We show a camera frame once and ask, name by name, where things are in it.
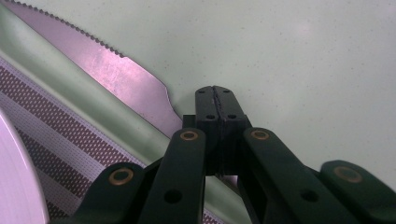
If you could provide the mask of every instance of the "metal blade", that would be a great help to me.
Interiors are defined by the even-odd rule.
[[[166,136],[181,129],[165,85],[140,65],[48,12],[15,1],[0,3]]]

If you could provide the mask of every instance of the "rivet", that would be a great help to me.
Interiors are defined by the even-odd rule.
[[[346,167],[346,166],[337,166],[334,168],[334,173],[340,177],[341,179],[350,182],[350,183],[360,183],[363,180],[361,174],[357,171]]]
[[[198,138],[198,133],[186,131],[180,135],[180,138],[186,141],[192,141]]]
[[[122,178],[117,178],[117,175],[125,175]],[[111,175],[108,177],[108,181],[110,184],[115,186],[120,186],[128,183],[134,177],[134,172],[128,168],[120,168],[118,170],[113,171]]]
[[[268,133],[266,133],[264,131],[260,131],[260,130],[251,132],[251,136],[256,139],[259,139],[259,140],[265,140],[270,137],[270,135]]]

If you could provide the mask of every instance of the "screw hole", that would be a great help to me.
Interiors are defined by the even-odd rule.
[[[195,136],[195,134],[193,134],[193,133],[185,133],[184,134],[185,138],[193,138],[194,136]]]
[[[121,181],[123,179],[126,179],[128,177],[128,175],[129,174],[127,172],[116,172],[114,174],[114,179],[118,180],[118,181]]]
[[[165,195],[163,195],[163,198],[167,203],[178,203],[180,202],[182,198],[182,194],[180,191],[177,189],[169,189],[166,191]]]
[[[319,196],[311,189],[303,189],[300,195],[304,200],[311,203],[315,203],[319,199]]]

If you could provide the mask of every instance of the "white surface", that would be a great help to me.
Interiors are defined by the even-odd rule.
[[[396,189],[396,2],[25,2],[136,60],[179,115],[229,88],[308,166],[351,161]]]
[[[1,109],[0,155],[0,223],[47,223],[47,206],[35,167]]]

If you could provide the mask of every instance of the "white plate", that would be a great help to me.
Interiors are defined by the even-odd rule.
[[[47,223],[35,167],[14,126],[0,109],[0,223]]]

